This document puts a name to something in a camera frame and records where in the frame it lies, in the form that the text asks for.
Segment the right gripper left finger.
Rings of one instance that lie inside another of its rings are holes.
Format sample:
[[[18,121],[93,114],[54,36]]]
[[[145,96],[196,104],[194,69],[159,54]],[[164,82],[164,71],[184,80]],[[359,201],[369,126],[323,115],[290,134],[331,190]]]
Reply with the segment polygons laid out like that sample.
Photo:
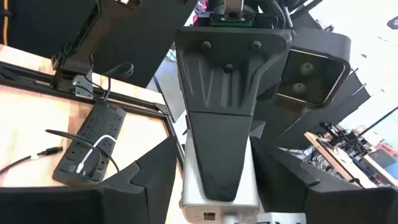
[[[106,180],[81,187],[3,187],[1,224],[165,223],[177,165],[168,137]]]

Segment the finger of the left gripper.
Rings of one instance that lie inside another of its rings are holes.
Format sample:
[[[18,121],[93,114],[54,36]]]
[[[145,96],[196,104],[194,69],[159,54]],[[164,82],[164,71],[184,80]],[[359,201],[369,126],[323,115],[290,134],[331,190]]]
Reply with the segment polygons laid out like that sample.
[[[256,99],[275,90],[291,44],[290,32],[280,29],[177,32],[178,71],[206,198],[236,198]]]

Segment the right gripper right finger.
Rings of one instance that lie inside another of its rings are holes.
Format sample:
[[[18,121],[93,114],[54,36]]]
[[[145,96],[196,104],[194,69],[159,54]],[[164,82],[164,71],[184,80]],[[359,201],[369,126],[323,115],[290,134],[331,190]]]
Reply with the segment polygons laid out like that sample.
[[[397,187],[358,187],[258,138],[251,148],[265,211],[301,213],[307,223],[397,224]]]

